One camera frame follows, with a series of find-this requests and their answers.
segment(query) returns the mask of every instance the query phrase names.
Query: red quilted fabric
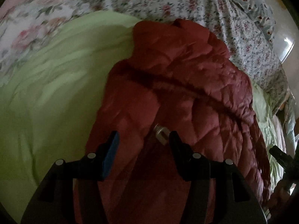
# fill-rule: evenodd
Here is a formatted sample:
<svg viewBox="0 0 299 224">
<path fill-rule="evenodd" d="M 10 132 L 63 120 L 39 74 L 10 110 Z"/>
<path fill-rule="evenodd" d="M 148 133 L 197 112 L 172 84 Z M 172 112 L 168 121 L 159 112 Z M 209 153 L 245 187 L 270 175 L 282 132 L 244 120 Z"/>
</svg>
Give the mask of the red quilted fabric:
<svg viewBox="0 0 299 224">
<path fill-rule="evenodd" d="M 176 130 L 211 160 L 232 159 L 257 199 L 268 200 L 270 165 L 251 83 L 229 61 L 225 44 L 180 19 L 173 25 L 139 22 L 133 36 L 133 55 L 111 70 L 86 145 L 92 152 L 111 131 L 120 133 L 111 175 L 99 183 L 109 222 L 180 221 L 190 183 L 178 175 L 170 147 L 156 140 L 156 124 Z M 211 188 L 207 223 L 213 205 Z"/>
</svg>

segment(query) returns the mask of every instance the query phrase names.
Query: floral bedsheet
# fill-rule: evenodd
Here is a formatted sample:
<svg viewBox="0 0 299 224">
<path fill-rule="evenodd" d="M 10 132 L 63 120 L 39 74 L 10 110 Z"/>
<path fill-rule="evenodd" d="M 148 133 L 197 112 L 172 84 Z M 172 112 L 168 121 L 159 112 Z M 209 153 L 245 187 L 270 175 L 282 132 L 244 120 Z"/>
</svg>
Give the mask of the floral bedsheet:
<svg viewBox="0 0 299 224">
<path fill-rule="evenodd" d="M 223 40 L 230 60 L 268 92 L 274 111 L 288 91 L 282 65 L 264 34 L 233 0 L 29 0 L 12 8 L 0 23 L 0 86 L 13 68 L 45 46 L 61 25 L 97 10 L 114 10 L 160 22 L 193 20 Z"/>
</svg>

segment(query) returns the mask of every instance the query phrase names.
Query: bed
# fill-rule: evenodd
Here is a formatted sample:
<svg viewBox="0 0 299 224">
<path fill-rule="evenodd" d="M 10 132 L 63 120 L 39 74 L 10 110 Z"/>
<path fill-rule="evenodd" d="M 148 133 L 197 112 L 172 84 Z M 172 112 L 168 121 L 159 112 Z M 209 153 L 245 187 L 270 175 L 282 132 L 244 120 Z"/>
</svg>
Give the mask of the bed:
<svg viewBox="0 0 299 224">
<path fill-rule="evenodd" d="M 95 75 L 105 78 L 114 63 L 130 55 L 130 30 L 123 29 L 132 29 L 139 19 L 171 22 L 176 18 L 186 18 L 206 26 L 223 40 L 231 53 L 230 60 L 252 79 L 254 109 L 258 112 L 267 148 L 278 145 L 272 112 L 276 112 L 284 102 L 288 84 L 279 59 L 272 50 L 272 31 L 269 35 L 268 31 L 257 26 L 268 22 L 268 17 L 259 19 L 258 16 L 259 21 L 255 21 L 249 13 L 251 1 L 242 1 L 244 4 L 236 0 L 26 0 L 11 8 L 0 24 L 0 92 L 5 95 L 1 98 L 1 118 L 9 122 L 1 121 L 1 135 L 7 136 L 0 144 L 1 152 L 6 152 L 1 161 L 12 166 L 12 170 L 1 170 L 0 185 L 5 191 L 1 191 L 0 201 L 8 212 L 19 222 L 30 196 L 52 162 L 57 158 L 77 159 L 83 154 L 95 120 L 93 114 L 101 105 L 105 83 L 102 82 L 98 91 L 89 91 L 90 86 Z M 70 38 L 78 39 L 75 36 L 80 31 L 86 32 L 86 25 L 96 28 L 99 18 L 97 13 L 92 12 L 98 10 L 113 10 L 136 17 L 134 20 L 113 14 L 105 15 L 108 18 L 103 19 L 105 25 L 125 21 L 127 25 L 122 26 L 115 37 L 124 36 L 121 45 L 124 46 L 123 51 L 128 50 L 127 53 L 115 57 L 112 64 L 105 66 L 105 72 L 94 71 L 94 74 L 91 74 L 92 66 L 88 63 L 83 67 L 77 64 L 77 69 L 72 63 L 45 64 L 45 61 L 58 62 L 59 56 L 73 62 L 73 58 L 65 58 L 67 55 L 60 49 L 63 48 L 60 43 L 70 43 Z M 45 51 L 50 51 L 50 55 L 43 57 Z M 72 48 L 68 52 L 77 56 Z M 34 60 L 40 57 L 45 61 Z M 33 79 L 36 79 L 35 84 L 30 83 Z M 96 103 L 87 110 L 83 99 L 94 98 Z M 74 116 L 71 116 L 73 111 L 69 109 L 68 102 L 72 105 L 71 109 L 77 111 Z M 54 109 L 57 115 L 51 121 Z M 54 137 L 56 132 L 59 132 L 57 138 Z M 273 162 L 273 166 L 273 171 L 277 172 L 277 163 Z M 20 179 L 24 181 L 24 189 L 18 188 Z M 272 181 L 272 187 L 276 182 L 277 179 Z"/>
</svg>

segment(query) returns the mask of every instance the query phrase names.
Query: light green fabric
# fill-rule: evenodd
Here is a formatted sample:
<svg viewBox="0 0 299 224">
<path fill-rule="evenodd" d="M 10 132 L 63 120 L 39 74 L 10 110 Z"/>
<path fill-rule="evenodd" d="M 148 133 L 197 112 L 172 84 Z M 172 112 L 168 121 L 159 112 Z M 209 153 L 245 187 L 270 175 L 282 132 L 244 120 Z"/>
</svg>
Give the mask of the light green fabric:
<svg viewBox="0 0 299 224">
<path fill-rule="evenodd" d="M 279 147 L 275 127 L 272 121 L 272 99 L 269 94 L 264 92 L 264 90 L 261 89 L 254 81 L 251 81 L 251 83 L 253 94 L 252 107 L 257 115 L 257 122 L 267 147 L 271 170 L 271 190 L 273 191 L 278 181 L 281 179 L 280 175 L 282 168 L 277 163 L 275 158 L 269 153 L 269 149 L 274 145 Z"/>
<path fill-rule="evenodd" d="M 131 56 L 137 22 L 114 12 L 75 19 L 0 88 L 0 201 L 17 222 L 53 162 L 84 155 L 107 75 Z"/>
</svg>

